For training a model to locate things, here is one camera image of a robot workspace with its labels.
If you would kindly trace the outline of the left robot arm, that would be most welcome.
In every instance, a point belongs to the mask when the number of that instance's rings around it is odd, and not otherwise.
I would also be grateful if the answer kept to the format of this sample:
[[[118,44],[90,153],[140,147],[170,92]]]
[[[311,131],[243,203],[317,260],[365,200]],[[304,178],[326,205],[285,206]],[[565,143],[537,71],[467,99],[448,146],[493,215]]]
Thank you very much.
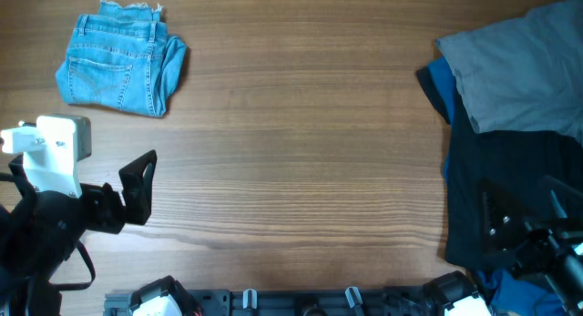
[[[4,315],[57,315],[65,291],[82,291],[92,280],[53,283],[59,266],[78,252],[91,278],[95,266],[81,237],[88,231],[118,234],[125,225],[147,223],[157,154],[150,150],[118,172],[122,190],[84,184],[79,195],[34,189],[21,156],[3,181],[15,184],[22,198],[1,211],[1,312]]]

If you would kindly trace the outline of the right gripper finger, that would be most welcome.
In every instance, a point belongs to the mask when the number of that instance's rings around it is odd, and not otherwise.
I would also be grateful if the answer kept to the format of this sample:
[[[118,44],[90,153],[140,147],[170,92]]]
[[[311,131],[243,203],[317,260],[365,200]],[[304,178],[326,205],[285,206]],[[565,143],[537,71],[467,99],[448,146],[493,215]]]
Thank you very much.
[[[582,191],[565,182],[544,176],[538,181],[548,205],[544,220],[582,220]]]
[[[477,192],[482,253],[494,255],[525,246],[529,232],[526,222],[536,213],[488,178],[479,181]]]

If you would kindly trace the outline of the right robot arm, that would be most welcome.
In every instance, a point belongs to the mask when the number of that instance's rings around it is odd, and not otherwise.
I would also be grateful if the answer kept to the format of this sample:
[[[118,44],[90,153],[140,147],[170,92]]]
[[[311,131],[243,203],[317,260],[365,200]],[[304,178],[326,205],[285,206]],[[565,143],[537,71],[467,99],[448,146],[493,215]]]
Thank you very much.
[[[494,182],[478,186],[486,225],[482,251],[506,253],[513,259],[507,269],[513,278],[542,276],[567,315],[582,313],[582,219],[570,217],[561,200],[580,202],[582,192],[544,176],[539,181],[554,215],[537,219]],[[423,286],[427,315],[496,315],[479,287],[456,271]]]

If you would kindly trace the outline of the light blue denim jeans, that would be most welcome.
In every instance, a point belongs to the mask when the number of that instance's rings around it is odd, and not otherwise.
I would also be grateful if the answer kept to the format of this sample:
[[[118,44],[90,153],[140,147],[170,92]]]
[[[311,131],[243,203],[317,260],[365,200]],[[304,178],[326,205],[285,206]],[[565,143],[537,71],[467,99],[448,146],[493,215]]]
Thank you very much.
[[[56,71],[63,100],[164,117],[188,46],[169,33],[163,11],[101,0],[97,13],[80,15]]]

